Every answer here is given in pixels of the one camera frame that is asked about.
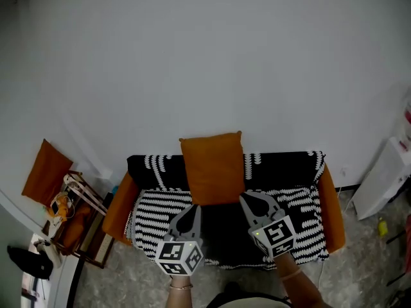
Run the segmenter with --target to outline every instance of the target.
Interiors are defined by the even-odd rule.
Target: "orange object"
[[[47,213],[53,218],[55,216],[60,216],[62,221],[67,220],[67,215],[69,214],[69,198],[67,197],[67,192],[60,192],[56,195],[56,202],[58,205],[58,211],[54,214],[53,208],[47,207]]]
[[[327,165],[320,177],[318,188],[326,248],[329,253],[333,253],[345,245],[345,232],[340,202]]]
[[[239,202],[245,191],[241,131],[180,142],[193,204]]]
[[[47,207],[50,206],[53,198],[60,192],[63,177],[72,164],[73,161],[43,139],[21,194]]]
[[[138,193],[136,183],[127,172],[110,204],[102,227],[105,233],[128,245],[131,242],[126,238],[124,229]]]
[[[333,253],[345,245],[345,233],[340,204],[327,165],[320,177],[318,187],[326,248],[329,253]],[[127,245],[131,245],[131,242],[125,237],[124,229],[138,193],[136,183],[127,172],[103,222],[105,233]]]
[[[72,219],[69,219],[67,228],[64,230],[63,245],[66,248],[71,248],[80,238],[84,231],[84,225],[87,216],[90,214],[91,208],[88,204],[83,203],[79,206],[76,214]]]

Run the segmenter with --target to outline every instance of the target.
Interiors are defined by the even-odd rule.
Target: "tiled floor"
[[[340,195],[344,209],[351,192]],[[333,253],[325,262],[320,292],[333,307],[385,307],[387,299],[398,287],[411,286],[404,277],[390,287],[388,280],[403,271],[405,238],[388,246],[378,237],[378,218],[389,226],[389,236],[396,235],[411,213],[405,195],[387,205],[380,214],[357,221],[353,206],[344,213],[346,246]],[[304,272],[318,284],[321,262],[302,266]],[[192,277],[193,307],[207,304],[231,280],[246,291],[283,296],[284,291],[275,271],[240,269],[220,270],[206,266]],[[85,264],[78,283],[75,307],[164,307],[170,278],[152,264],[142,251],[119,242],[113,246],[105,269]]]

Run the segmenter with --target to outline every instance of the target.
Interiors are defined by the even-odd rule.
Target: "red object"
[[[411,215],[407,217],[405,224],[405,232],[407,234],[407,254],[405,255],[405,272],[411,272]]]
[[[408,109],[405,110],[405,118],[411,124],[411,112]]]

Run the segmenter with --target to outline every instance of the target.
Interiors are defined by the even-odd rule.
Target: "orange sofa armrest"
[[[132,243],[126,238],[124,229],[138,193],[139,189],[136,183],[127,172],[103,221],[102,228],[105,233],[128,245]]]
[[[333,253],[345,245],[345,232],[340,203],[327,165],[319,179],[318,188],[326,248],[329,253]]]

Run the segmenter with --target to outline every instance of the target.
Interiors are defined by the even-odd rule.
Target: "orange pillow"
[[[24,185],[22,195],[49,206],[60,192],[64,175],[70,170],[69,160],[45,139]]]
[[[236,203],[245,191],[241,131],[181,139],[193,204]]]
[[[75,216],[73,220],[70,221],[66,228],[66,234],[63,238],[63,245],[67,249],[72,249],[72,246],[80,238],[84,231],[84,216]]]

